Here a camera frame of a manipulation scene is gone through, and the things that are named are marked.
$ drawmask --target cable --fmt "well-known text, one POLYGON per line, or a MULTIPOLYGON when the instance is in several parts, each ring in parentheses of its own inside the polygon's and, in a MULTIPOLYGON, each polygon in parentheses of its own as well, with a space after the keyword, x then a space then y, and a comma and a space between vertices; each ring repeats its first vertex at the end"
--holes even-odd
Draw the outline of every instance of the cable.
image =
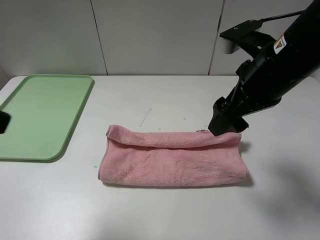
POLYGON ((293 17, 293 16, 296 16, 296 15, 300 15, 303 12, 304 11, 296 11, 296 12, 283 14, 283 15, 279 15, 279 16, 271 16, 271 17, 267 17, 267 18, 262 18, 262 19, 260 19, 260 21, 262 21, 264 23, 264 22, 268 22, 268 21, 272 21, 272 20, 289 18, 289 17, 293 17))

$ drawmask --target wall seam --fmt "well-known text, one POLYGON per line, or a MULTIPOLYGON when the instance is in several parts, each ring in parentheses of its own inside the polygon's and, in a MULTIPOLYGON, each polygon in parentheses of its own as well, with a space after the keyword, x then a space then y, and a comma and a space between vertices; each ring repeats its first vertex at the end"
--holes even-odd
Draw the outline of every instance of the wall seam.
POLYGON ((214 54, 215 54, 216 45, 217 45, 217 41, 218 41, 218 37, 219 37, 220 25, 221 25, 222 16, 223 16, 224 9, 225 9, 225 3, 226 3, 226 0, 223 0, 222 8, 221 8, 221 13, 220 13, 220 17, 219 17, 219 22, 218 22, 218 27, 217 27, 217 30, 216 30, 216 35, 215 35, 215 40, 214 40, 214 45, 213 45, 213 50, 212 50, 212 55, 211 55, 211 60, 210 60, 210 65, 209 65, 209 70, 208 70, 208 76, 210 75, 212 62, 213 62, 213 60, 214 60, 214 54))
POLYGON ((6 74, 6 72, 4 71, 4 69, 1 66, 0 66, 0 71, 3 72, 3 74, 6 76, 6 79, 9 81, 10 79, 9 79, 8 75, 6 74))
POLYGON ((103 58, 103 63, 104 63, 104 67, 105 67, 105 72, 106 72, 107 75, 109 75, 109 74, 108 74, 108 70, 107 70, 107 65, 106 65, 106 59, 105 59, 105 55, 104 55, 104 50, 102 49, 100 34, 99 34, 99 30, 98 30, 98 25, 97 25, 97 20, 96 20, 96 15, 95 15, 95 11, 94 11, 94 6, 93 6, 93 4, 92 4, 92 0, 90 0, 90 4, 91 4, 91 8, 92 8, 92 14, 93 14, 93 18, 94 18, 96 33, 98 34, 98 39, 99 39, 100 49, 101 49, 102 58, 103 58))

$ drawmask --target white wall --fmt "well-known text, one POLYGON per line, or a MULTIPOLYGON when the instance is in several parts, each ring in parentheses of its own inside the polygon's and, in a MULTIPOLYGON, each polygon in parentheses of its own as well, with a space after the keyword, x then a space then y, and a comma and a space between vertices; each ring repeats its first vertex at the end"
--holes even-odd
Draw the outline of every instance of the white wall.
POLYGON ((223 0, 92 0, 110 75, 207 75, 223 0))
MULTIPOLYGON (((216 41, 221 13, 219 33, 248 19, 303 10, 311 2, 1 0, 2 81, 6 75, 106 75, 107 71, 110 75, 207 75, 209 71, 234 75, 250 56, 243 50, 223 52, 223 40, 216 41)), ((261 32, 278 38, 295 18, 266 22, 261 32)))
POLYGON ((89 0, 1 0, 0 66, 18 75, 105 75, 89 0))
POLYGON ((0 68, 0 89, 3 88, 4 85, 9 81, 5 72, 0 68))

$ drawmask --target pink towel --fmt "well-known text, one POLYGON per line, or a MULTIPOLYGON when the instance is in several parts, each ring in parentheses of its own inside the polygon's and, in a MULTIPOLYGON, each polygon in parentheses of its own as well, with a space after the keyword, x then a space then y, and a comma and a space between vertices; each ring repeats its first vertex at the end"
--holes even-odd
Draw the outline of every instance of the pink towel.
POLYGON ((239 154, 239 133, 142 133, 111 125, 106 135, 98 173, 105 183, 199 187, 238 183, 248 175, 239 154))

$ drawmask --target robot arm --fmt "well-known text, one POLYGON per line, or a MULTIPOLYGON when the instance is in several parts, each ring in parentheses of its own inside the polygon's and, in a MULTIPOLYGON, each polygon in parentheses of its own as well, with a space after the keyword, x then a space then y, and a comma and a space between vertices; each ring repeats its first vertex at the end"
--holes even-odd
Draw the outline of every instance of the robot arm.
POLYGON ((320 0, 301 12, 243 22, 220 37, 245 50, 253 60, 240 65, 237 85, 214 103, 208 128, 215 136, 244 131, 249 125, 242 116, 277 105, 284 94, 320 67, 320 0), (297 14, 300 16, 278 40, 256 31, 263 22, 297 14))

